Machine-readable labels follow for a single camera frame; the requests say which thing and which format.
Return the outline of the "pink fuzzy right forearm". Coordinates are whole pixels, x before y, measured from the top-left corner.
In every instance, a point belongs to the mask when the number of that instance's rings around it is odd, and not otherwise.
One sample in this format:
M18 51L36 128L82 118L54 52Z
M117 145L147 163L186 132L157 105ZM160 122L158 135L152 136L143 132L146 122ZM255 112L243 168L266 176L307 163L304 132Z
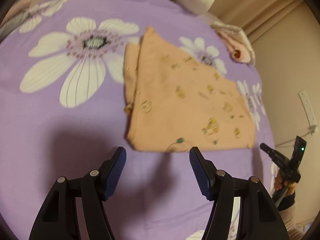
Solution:
M280 216L285 224L290 239L299 240L305 235L301 227L296 224L296 193L284 197L277 207Z

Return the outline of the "person's right hand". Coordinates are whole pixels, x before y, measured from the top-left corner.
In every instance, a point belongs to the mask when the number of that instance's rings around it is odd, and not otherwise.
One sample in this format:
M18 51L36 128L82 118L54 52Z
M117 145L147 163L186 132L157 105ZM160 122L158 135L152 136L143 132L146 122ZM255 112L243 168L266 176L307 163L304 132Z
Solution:
M281 171L278 171L278 174L274 179L274 190L275 191L278 191L278 190L282 189L283 187L287 187L288 191L285 195L287 197L287 196L290 196L295 193L296 186L297 186L297 183L292 182L292 181L288 181L288 180L284 180L281 175Z

